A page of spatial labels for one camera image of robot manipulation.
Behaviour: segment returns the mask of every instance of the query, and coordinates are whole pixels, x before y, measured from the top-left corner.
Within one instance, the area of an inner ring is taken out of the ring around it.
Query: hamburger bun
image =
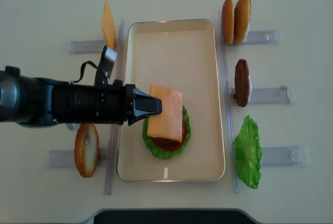
[[[234,42],[234,0],[225,0],[222,7],[222,32],[224,40],[228,44]]]
[[[99,139],[94,124],[81,124],[75,138],[75,165],[82,177],[93,176],[98,161]]]
[[[234,42],[241,44],[249,31],[251,0],[239,0],[235,7]]]
[[[235,90],[238,106],[245,107],[251,96],[252,85],[249,76],[248,63],[244,59],[240,59],[236,65]]]

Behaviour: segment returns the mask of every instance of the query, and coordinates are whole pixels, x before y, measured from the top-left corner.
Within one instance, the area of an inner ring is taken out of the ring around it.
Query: tray
[[[216,181],[225,171],[214,27],[206,19],[135,23],[129,29],[125,83],[183,92],[191,139],[170,160],[153,157],[143,121],[121,127],[117,172],[124,181]]]

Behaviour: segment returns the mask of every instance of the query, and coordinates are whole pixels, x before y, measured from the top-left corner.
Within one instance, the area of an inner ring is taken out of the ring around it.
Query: cheese slice
[[[109,48],[115,49],[116,47],[116,27],[111,12],[109,2],[106,0],[104,5],[102,31],[104,39]]]
[[[182,142],[182,93],[168,87],[151,84],[149,94],[162,100],[162,113],[148,117],[148,136]]]

